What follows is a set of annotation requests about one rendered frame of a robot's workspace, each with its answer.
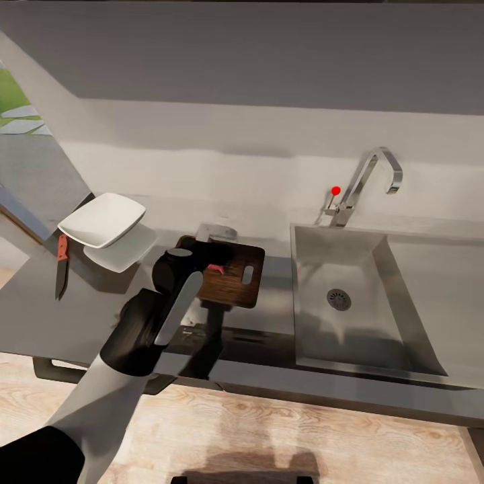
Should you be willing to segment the cutting board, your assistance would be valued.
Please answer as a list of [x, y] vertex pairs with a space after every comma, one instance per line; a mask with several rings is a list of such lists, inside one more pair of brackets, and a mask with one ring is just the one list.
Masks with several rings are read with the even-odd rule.
[[[180, 237], [176, 247], [181, 245], [184, 237]], [[257, 302], [259, 283], [264, 266], [265, 250], [261, 247], [227, 243], [212, 238], [213, 243], [233, 246], [233, 259], [227, 260], [224, 266], [208, 265], [203, 270], [204, 283], [198, 293], [199, 296], [224, 300], [241, 305], [253, 306]], [[250, 284], [242, 283], [245, 266], [254, 264]]]

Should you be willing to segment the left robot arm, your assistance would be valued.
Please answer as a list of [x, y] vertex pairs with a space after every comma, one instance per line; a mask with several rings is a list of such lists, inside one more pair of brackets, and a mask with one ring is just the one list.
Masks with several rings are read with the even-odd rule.
[[0, 447], [0, 484], [96, 484], [114, 461], [147, 381], [203, 283], [209, 264], [233, 259], [237, 230], [201, 222], [196, 237], [155, 263], [87, 372], [46, 425]]

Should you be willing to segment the parer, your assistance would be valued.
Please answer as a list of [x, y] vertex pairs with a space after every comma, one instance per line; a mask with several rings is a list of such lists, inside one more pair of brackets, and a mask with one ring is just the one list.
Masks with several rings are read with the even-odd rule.
[[58, 266], [56, 275], [56, 290], [55, 290], [55, 300], [59, 297], [59, 294], [63, 290], [65, 285], [65, 275], [67, 268], [67, 260], [69, 252], [69, 236], [63, 234], [59, 237], [58, 241]]

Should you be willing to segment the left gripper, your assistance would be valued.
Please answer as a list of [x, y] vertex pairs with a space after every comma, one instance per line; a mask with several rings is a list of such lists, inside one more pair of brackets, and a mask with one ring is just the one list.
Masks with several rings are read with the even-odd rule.
[[186, 247], [198, 247], [202, 249], [207, 257], [207, 266], [224, 266], [227, 260], [233, 259], [233, 246], [220, 243], [204, 243], [197, 241], [194, 237], [184, 237], [181, 245]]

